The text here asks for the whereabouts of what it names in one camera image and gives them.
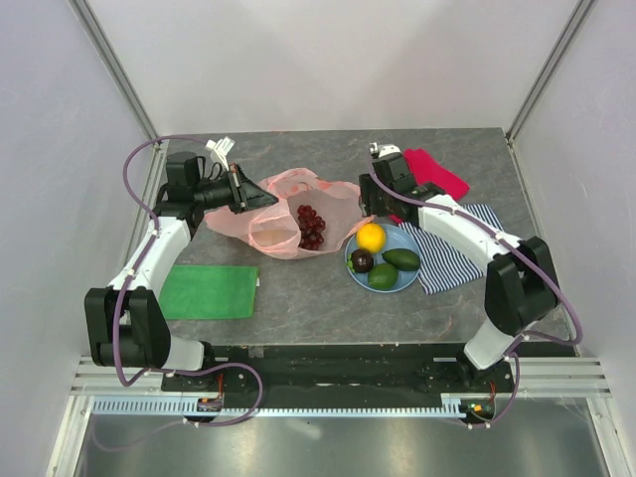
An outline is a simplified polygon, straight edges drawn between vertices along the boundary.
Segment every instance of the pink plastic bag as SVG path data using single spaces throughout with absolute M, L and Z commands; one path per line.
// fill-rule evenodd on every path
M 337 251 L 347 237 L 372 220 L 358 205 L 360 188 L 350 182 L 327 182 L 309 169 L 290 169 L 258 183 L 278 204 L 235 215 L 223 207 L 206 214 L 208 228 L 248 243 L 274 258 L 306 258 Z M 300 248 L 297 209 L 310 205 L 326 223 L 325 242 L 318 250 Z

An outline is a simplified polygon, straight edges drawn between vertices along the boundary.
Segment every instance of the wall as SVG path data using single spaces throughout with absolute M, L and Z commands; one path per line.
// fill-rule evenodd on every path
M 87 351 L 83 296 L 123 261 L 121 164 L 144 138 L 67 2 L 11 2 L 0 59 L 0 473 L 40 477 Z
M 159 132 L 506 127 L 575 0 L 89 0 Z
M 584 345 L 625 423 L 636 418 L 635 24 L 632 0 L 597 2 L 517 142 Z

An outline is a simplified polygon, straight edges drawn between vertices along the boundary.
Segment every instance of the green towel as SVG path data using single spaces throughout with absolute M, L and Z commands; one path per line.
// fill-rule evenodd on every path
M 166 320 L 231 320 L 254 313 L 255 266 L 175 265 L 161 290 Z

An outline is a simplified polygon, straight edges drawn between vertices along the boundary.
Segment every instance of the blue plate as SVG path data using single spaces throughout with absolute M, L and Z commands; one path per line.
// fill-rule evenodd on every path
M 384 224 L 380 224 L 380 226 L 387 233 L 387 243 L 385 243 L 385 247 L 380 250 L 379 253 L 374 253 L 374 266 L 379 265 L 380 263 L 385 263 L 385 260 L 382 258 L 382 254 L 387 250 L 393 250 L 394 248 L 407 248 L 411 251 L 414 251 L 419 255 L 419 259 L 421 260 L 421 255 L 419 254 L 419 250 L 417 249 L 417 243 L 413 237 L 407 234 L 405 231 L 396 226 L 386 226 Z M 353 253 L 358 248 L 358 242 L 356 241 L 356 236 L 353 235 L 349 242 L 347 243 L 347 248 L 345 249 L 345 266 L 347 266 L 347 259 L 350 253 Z M 399 271 L 397 273 L 397 282 L 393 286 L 393 288 L 389 290 L 377 290 L 369 286 L 369 274 L 368 273 L 354 273 L 351 271 L 351 268 L 347 266 L 347 270 L 354 277 L 358 283 L 367 288 L 368 290 L 375 291 L 377 293 L 394 293 L 396 291 L 403 290 L 411 285 L 415 279 L 417 278 L 417 270 L 416 271 Z

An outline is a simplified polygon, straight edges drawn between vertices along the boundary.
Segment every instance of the bunch of grapes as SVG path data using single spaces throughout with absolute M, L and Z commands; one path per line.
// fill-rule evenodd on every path
M 324 243 L 322 233 L 325 232 L 325 221 L 311 206 L 298 208 L 298 225 L 300 226 L 300 247 L 306 250 L 317 250 Z

